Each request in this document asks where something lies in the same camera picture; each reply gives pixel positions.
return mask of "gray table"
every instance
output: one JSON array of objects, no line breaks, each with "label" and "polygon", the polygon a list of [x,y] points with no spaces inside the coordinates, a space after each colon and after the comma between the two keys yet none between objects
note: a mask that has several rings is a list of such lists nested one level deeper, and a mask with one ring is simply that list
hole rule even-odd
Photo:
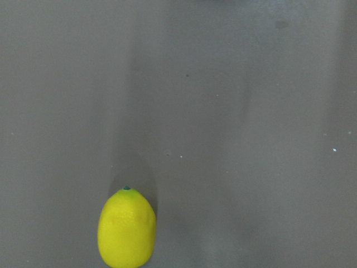
[{"label": "gray table", "polygon": [[106,267],[129,185],[145,267],[356,267],[355,1],[1,1],[0,263]]}]

